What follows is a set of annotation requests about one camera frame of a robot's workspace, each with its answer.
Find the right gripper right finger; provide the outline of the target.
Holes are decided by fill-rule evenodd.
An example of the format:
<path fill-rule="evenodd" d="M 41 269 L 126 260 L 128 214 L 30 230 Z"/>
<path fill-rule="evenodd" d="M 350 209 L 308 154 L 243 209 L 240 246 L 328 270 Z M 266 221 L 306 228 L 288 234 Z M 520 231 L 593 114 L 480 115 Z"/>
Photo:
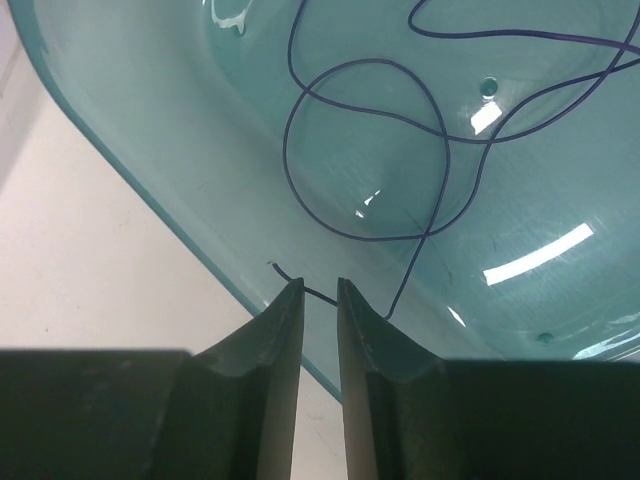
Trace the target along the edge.
<path fill-rule="evenodd" d="M 444 359 L 346 279 L 337 332 L 352 479 L 635 479 L 635 362 Z"/>

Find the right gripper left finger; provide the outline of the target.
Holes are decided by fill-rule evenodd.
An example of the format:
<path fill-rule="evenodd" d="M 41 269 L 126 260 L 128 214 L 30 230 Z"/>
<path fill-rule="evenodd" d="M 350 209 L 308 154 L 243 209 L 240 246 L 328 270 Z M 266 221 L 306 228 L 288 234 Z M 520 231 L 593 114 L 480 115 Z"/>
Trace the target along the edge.
<path fill-rule="evenodd" d="M 199 354 L 5 350 L 5 479 L 287 479 L 304 284 Z"/>

